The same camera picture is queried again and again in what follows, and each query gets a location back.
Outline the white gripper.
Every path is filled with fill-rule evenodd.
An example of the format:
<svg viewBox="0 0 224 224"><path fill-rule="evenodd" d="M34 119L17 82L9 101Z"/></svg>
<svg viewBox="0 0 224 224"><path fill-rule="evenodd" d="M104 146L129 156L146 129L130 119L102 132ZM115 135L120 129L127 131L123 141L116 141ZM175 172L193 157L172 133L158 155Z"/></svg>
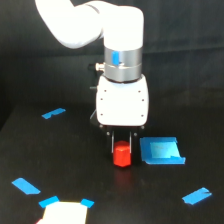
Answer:
<svg viewBox="0 0 224 224"><path fill-rule="evenodd" d="M115 83L105 76L96 87L96 109L90 116L100 127L141 127L148 119L149 91L144 75L131 83ZM130 154L133 153L133 132L129 132ZM115 133L111 133L111 154L114 153Z"/></svg>

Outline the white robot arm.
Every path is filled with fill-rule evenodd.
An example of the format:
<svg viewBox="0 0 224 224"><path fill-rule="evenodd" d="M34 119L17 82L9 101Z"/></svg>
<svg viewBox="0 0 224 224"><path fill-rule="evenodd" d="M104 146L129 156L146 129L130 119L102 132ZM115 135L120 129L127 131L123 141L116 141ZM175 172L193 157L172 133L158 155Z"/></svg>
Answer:
<svg viewBox="0 0 224 224"><path fill-rule="evenodd" d="M138 130L147 122L149 92L142 74L143 12L102 0L73 5L71 0L35 0L36 8L52 35L63 46L82 48L103 41L104 61L95 65L102 75L96 86L92 118L106 132L115 150L118 128L128 131L132 157L139 153Z"/></svg>

